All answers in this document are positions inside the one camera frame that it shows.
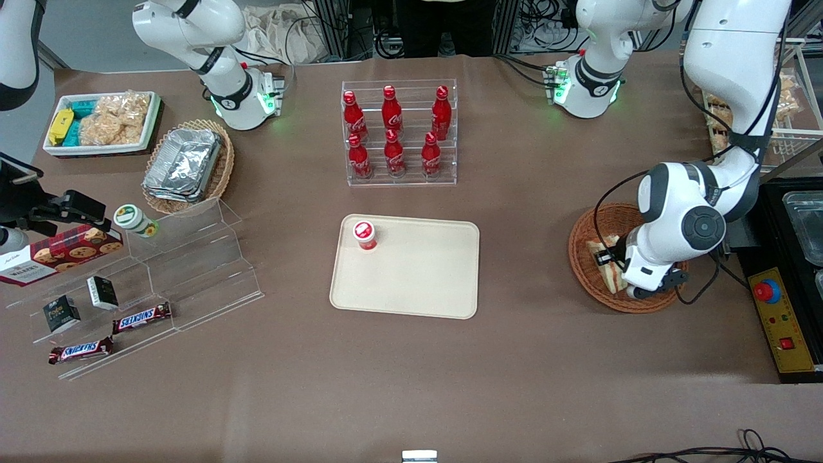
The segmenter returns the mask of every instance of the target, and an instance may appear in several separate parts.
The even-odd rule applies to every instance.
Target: coca-cola bottle
[[[425,135],[425,145],[421,152],[423,157],[423,173],[426,178],[432,179],[440,175],[440,147],[437,146],[437,136],[434,132]]]
[[[386,155],[388,174],[396,179],[404,176],[406,163],[403,162],[403,147],[398,142],[397,130],[386,130],[386,146],[383,148],[383,153]]]
[[[380,111],[383,113],[383,125],[386,126],[386,130],[397,130],[398,139],[403,140],[403,112],[395,95],[393,86],[383,87],[383,108]]]
[[[449,88],[445,85],[437,87],[437,100],[431,106],[431,131],[441,142],[449,134],[449,125],[452,123],[452,106],[449,104]]]
[[[370,179],[374,174],[369,163],[369,152],[360,145],[360,135],[349,135],[349,164],[351,171],[358,179]]]
[[[365,143],[369,139],[369,130],[365,127],[365,116],[360,105],[357,104],[355,92],[344,91],[343,103],[346,108],[343,111],[343,119],[346,121],[346,130],[349,134],[356,133],[360,136],[360,140]]]

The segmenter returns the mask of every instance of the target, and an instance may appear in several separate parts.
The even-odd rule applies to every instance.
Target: brown tablecloth
[[[585,463],[736,446],[739,428],[822,458],[823,386],[774,384],[743,288],[721,276],[694,306],[628,316],[598,305],[570,273],[569,230],[605,189],[709,151],[675,54],[635,56],[625,75],[613,107],[580,120],[488,58],[300,67],[281,118],[230,132],[237,163],[224,199],[244,219],[240,244],[265,298],[71,382],[31,348],[28,314],[4,312],[0,459],[379,462],[434,448],[443,462]],[[346,186],[341,81],[436,77],[458,79],[457,186]],[[157,91],[162,133],[216,117],[193,72],[57,79],[58,95]],[[145,162],[36,157],[47,190],[79,189],[111,208],[142,203]],[[477,314],[334,309],[328,289],[349,213],[476,223]],[[706,263],[695,270],[695,283],[710,275]]]

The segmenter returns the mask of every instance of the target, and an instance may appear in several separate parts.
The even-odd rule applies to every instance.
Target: acrylic display rack
[[[6,301],[14,301],[8,309],[30,313],[32,344],[60,379],[78,378],[263,297],[254,268],[240,252],[235,231],[240,218],[225,203],[210,199],[157,222],[158,232],[150,239],[124,233],[122,251],[28,287],[3,287]],[[111,280],[118,310],[91,305],[86,279],[92,275]],[[74,300],[81,321],[51,334],[43,307],[64,294]],[[112,320],[165,301],[171,304],[171,318],[115,335],[113,354],[47,365],[53,347],[103,339],[111,335]]]
[[[403,114],[403,160],[406,162],[406,174],[395,179],[388,174],[383,148],[386,144],[386,132],[380,108],[383,106],[383,87],[394,86],[397,100]],[[431,131],[431,106],[435,103],[437,87],[449,88],[449,103],[452,106],[452,123],[449,135],[440,146],[440,175],[435,179],[426,179],[423,175],[421,150],[426,132]],[[348,131],[343,119],[345,103],[342,93],[355,92],[357,104],[363,110],[369,141],[363,146],[369,153],[374,175],[367,180],[354,176],[348,161]],[[458,181],[458,82],[456,79],[431,80],[397,80],[397,81],[359,81],[344,82],[341,91],[342,148],[346,163],[346,178],[349,186],[412,186],[412,185],[454,185]]]

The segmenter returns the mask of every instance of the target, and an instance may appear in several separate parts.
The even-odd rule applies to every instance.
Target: cookie box
[[[107,157],[107,156],[127,156],[134,154],[148,154],[149,145],[152,146],[152,138],[156,135],[156,126],[159,122],[159,114],[162,113],[162,101],[160,97],[153,91],[140,91],[140,93],[148,93],[151,96],[149,101],[149,108],[146,113],[146,118],[143,120],[143,131],[140,135],[138,143],[129,143],[124,145],[104,145],[104,146],[79,146],[79,147],[63,147],[54,146],[49,141],[48,130],[43,139],[43,150],[48,154],[62,159],[72,157]],[[86,95],[67,95],[61,96],[57,102],[57,107],[54,108],[54,114],[49,119],[49,127],[54,119],[57,117],[60,110],[64,110],[72,105],[75,101],[89,101],[99,100],[102,96],[122,95],[123,93],[90,93]]]
[[[80,225],[0,256],[0,282],[27,286],[123,248],[123,238]]]

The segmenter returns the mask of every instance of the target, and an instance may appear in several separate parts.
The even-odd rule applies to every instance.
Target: black pants
[[[442,32],[451,32],[457,54],[489,56],[494,49],[491,22],[497,0],[395,0],[395,3],[406,58],[437,56]]]

